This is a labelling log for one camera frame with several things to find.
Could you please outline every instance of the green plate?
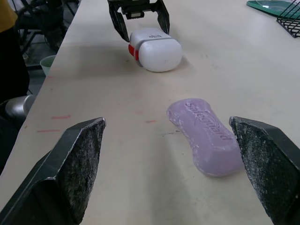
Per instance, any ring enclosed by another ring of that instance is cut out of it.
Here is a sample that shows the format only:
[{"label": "green plate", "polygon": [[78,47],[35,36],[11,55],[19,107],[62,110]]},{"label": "green plate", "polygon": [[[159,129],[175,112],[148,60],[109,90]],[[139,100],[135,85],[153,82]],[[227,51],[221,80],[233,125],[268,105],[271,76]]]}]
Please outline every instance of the green plate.
[{"label": "green plate", "polygon": [[[258,1],[247,1],[247,6],[256,8],[263,12],[279,16],[286,8],[290,6],[292,2],[290,1],[277,1],[277,0],[258,0]],[[290,6],[283,14],[284,17],[290,17],[293,13],[300,9],[300,4],[297,5],[289,14],[287,14],[296,4]],[[295,19],[300,16],[300,10],[296,12],[291,18]]]}]

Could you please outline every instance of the floor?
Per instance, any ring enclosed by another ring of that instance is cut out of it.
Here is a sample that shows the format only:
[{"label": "floor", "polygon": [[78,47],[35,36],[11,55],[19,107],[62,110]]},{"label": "floor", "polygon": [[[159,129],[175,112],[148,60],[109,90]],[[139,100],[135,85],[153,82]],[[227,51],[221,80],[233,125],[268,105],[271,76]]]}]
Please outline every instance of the floor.
[{"label": "floor", "polygon": [[[77,11],[77,4],[70,2],[70,7],[74,12]],[[64,23],[67,27],[71,24],[73,20],[73,15],[70,10],[65,6],[64,9]],[[26,54],[24,55],[25,61],[27,64],[39,64],[39,62],[50,55],[55,55],[55,51],[53,51],[44,40],[44,36],[36,35],[32,41],[32,44]],[[30,71],[30,84],[29,84],[29,92],[28,94],[37,95],[39,90],[41,89],[43,82],[45,80],[45,74],[43,70],[34,70]]]}]

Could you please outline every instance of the black wire rack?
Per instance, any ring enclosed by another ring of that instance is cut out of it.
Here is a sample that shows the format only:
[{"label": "black wire rack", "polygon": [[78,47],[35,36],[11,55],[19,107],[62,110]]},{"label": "black wire rack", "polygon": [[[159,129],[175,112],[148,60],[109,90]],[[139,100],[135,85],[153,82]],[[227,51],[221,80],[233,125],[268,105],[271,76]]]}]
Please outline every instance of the black wire rack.
[{"label": "black wire rack", "polygon": [[300,37],[300,1],[294,0],[278,17],[277,22],[294,38]]}]

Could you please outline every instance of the white plastic container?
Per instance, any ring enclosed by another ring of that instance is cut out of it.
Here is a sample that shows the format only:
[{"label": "white plastic container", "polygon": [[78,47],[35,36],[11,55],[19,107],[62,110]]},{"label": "white plastic container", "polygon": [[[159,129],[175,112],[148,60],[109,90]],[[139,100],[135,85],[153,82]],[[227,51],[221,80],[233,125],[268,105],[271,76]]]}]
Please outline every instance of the white plastic container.
[{"label": "white plastic container", "polygon": [[139,66],[152,72],[172,70],[182,58],[181,45],[157,28],[132,32],[128,49]]}]

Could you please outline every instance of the red marks on table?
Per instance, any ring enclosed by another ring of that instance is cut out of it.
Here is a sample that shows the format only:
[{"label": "red marks on table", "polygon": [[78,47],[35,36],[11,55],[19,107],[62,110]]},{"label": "red marks on table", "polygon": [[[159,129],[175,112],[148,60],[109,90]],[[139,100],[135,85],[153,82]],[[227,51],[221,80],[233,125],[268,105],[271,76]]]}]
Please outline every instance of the red marks on table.
[{"label": "red marks on table", "polygon": [[144,111],[143,110],[138,110],[135,112],[137,115],[143,115],[144,114]]},{"label": "red marks on table", "polygon": [[145,123],[155,123],[156,120],[146,120]]},{"label": "red marks on table", "polygon": [[60,132],[60,130],[37,130],[38,133]]},{"label": "red marks on table", "polygon": [[67,116],[52,116],[51,119],[52,120],[65,120],[65,119],[70,119],[71,115],[67,115]]}]

